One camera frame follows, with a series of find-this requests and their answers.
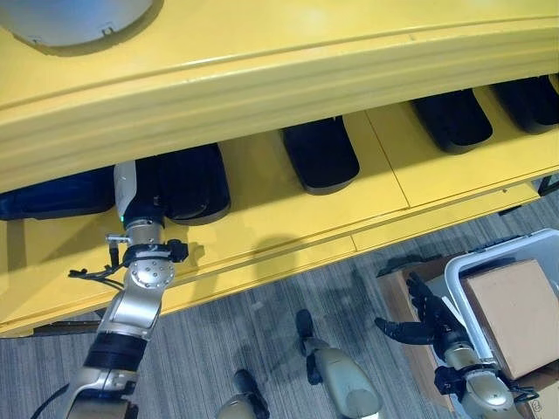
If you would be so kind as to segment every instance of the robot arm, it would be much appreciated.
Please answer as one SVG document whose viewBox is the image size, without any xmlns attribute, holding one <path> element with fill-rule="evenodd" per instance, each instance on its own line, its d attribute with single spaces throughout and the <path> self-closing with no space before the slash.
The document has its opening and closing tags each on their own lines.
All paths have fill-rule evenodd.
<svg viewBox="0 0 559 419">
<path fill-rule="evenodd" d="M 148 167 L 136 175 L 136 163 L 115 168 L 117 206 L 126 234 L 107 237 L 111 250 L 118 242 L 128 245 L 119 264 L 127 267 L 124 289 L 105 312 L 86 361 L 64 395 L 58 419 L 136 418 L 138 409 L 122 396 L 134 392 L 136 371 L 159 317 L 163 292 L 175 276 L 173 264 L 188 256 L 180 241 L 162 241 L 156 180 L 149 179 L 153 173 Z M 116 262 L 114 251 L 111 259 Z"/>
<path fill-rule="evenodd" d="M 511 383 L 495 365 L 481 362 L 466 329 L 443 300 L 414 272 L 407 284 L 421 321 L 395 323 L 377 318 L 381 331 L 405 344 L 433 345 L 448 366 L 435 371 L 435 386 L 442 395 L 456 394 L 472 419 L 521 419 Z"/>
<path fill-rule="evenodd" d="M 314 337 L 311 314 L 301 310 L 296 318 L 300 349 L 307 358 L 311 385 L 323 383 L 332 403 L 348 419 L 373 419 L 383 399 L 365 372 L 342 350 Z"/>
</svg>

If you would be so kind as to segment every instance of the yellow shelf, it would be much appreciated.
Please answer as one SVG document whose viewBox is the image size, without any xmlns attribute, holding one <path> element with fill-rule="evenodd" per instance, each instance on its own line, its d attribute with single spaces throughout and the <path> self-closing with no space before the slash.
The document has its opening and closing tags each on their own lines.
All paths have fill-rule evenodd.
<svg viewBox="0 0 559 419">
<path fill-rule="evenodd" d="M 103 52 L 0 31 L 0 192 L 202 143 L 559 71 L 556 0 L 166 0 Z"/>
<path fill-rule="evenodd" d="M 357 232 L 352 234 L 351 238 L 344 237 L 318 244 L 304 251 L 287 253 L 171 288 L 165 292 L 162 313 L 172 313 L 224 295 L 241 292 L 364 251 L 378 249 L 515 205 L 530 203 L 537 198 L 534 189 L 524 184 L 425 213 L 417 214 L 412 210 L 404 210 L 398 214 L 401 218 Z"/>
<path fill-rule="evenodd" d="M 559 171 L 559 129 L 528 135 L 519 130 L 491 88 L 474 94 L 493 135 L 463 155 L 440 151 L 409 102 L 367 111 L 411 207 L 456 200 Z"/>
<path fill-rule="evenodd" d="M 349 258 L 364 251 L 419 236 L 455 223 L 462 223 L 478 216 L 529 203 L 537 197 L 538 195 L 530 185 L 522 184 L 506 189 L 506 192 L 492 192 L 424 213 L 417 213 L 412 209 L 397 211 L 394 219 L 389 223 L 371 223 L 372 227 L 369 226 L 365 230 L 356 229 L 356 232 L 351 235 L 323 240 L 298 250 L 277 251 L 274 255 L 268 255 L 268 258 L 254 258 L 248 264 L 240 264 L 238 267 L 233 265 L 229 270 L 207 271 L 200 274 L 196 280 L 174 286 L 165 292 L 162 314 L 241 292 L 288 275 Z M 95 253 L 101 255 L 101 253 L 104 254 L 104 251 Z M 95 258 L 82 258 L 81 262 L 82 264 L 92 264 L 95 262 Z M 49 281 L 48 276 L 52 271 L 49 271 L 49 267 L 47 267 L 47 271 L 44 271 L 42 267 L 45 264 L 41 264 L 41 276 L 27 278 L 27 282 L 23 284 L 14 281 L 7 284 L 7 288 L 4 287 L 1 297 L 4 318 L 8 314 L 9 308 L 19 310 L 19 315 L 12 314 L 11 320 L 0 323 L 0 337 L 25 335 L 35 326 L 70 315 L 90 312 L 105 306 L 113 296 L 113 293 L 108 291 L 104 285 L 81 283 L 75 279 L 64 278 L 67 270 L 64 260 L 58 262 L 61 268 L 59 278 L 56 281 Z M 14 278 L 14 280 L 25 281 L 26 279 Z M 14 289 L 18 289 L 20 295 L 16 295 L 12 291 Z M 44 295 L 40 298 L 33 294 L 34 292 Z M 92 297 L 78 299 L 73 295 L 75 292 L 89 294 Z M 32 303 L 22 302 L 19 300 L 22 297 L 31 299 Z M 56 307 L 53 305 L 55 299 L 65 299 L 66 304 Z"/>
<path fill-rule="evenodd" d="M 347 188 L 328 196 L 303 192 L 277 131 L 220 144 L 231 214 L 205 226 L 168 225 L 166 237 L 189 243 L 190 256 L 176 267 L 175 288 L 166 293 L 165 312 L 537 198 L 528 184 L 503 192 L 491 179 L 480 178 L 474 184 L 462 176 L 467 178 L 461 194 L 445 196 L 448 190 L 442 183 L 441 198 L 409 205 L 413 188 L 422 189 L 424 184 L 400 187 L 394 163 L 390 156 L 387 160 L 377 128 L 365 112 L 345 115 L 344 124 L 361 172 Z M 400 129 L 393 125 L 395 141 Z M 483 148 L 493 150 L 493 157 L 500 155 L 498 148 Z M 473 164 L 463 163 L 455 170 L 467 174 Z M 410 168 L 418 178 L 424 175 L 421 165 Z M 522 170 L 519 166 L 511 172 L 513 183 L 529 175 Z M 72 268 L 101 268 L 107 262 L 102 239 L 120 230 L 113 210 L 0 223 L 0 335 L 105 306 L 114 295 L 110 288 L 66 274 Z"/>
</svg>

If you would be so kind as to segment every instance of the white plastic bin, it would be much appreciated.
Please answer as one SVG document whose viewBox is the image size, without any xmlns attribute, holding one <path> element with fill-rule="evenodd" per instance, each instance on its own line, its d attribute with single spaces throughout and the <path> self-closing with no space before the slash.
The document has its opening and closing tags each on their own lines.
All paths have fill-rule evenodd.
<svg viewBox="0 0 559 419">
<path fill-rule="evenodd" d="M 460 273 L 500 258 L 513 258 L 514 261 L 536 259 L 559 298 L 559 230 L 540 230 L 528 236 L 490 245 L 458 256 L 446 265 L 446 286 L 464 318 L 473 346 L 483 361 L 492 361 L 493 353 L 464 293 Z"/>
</svg>

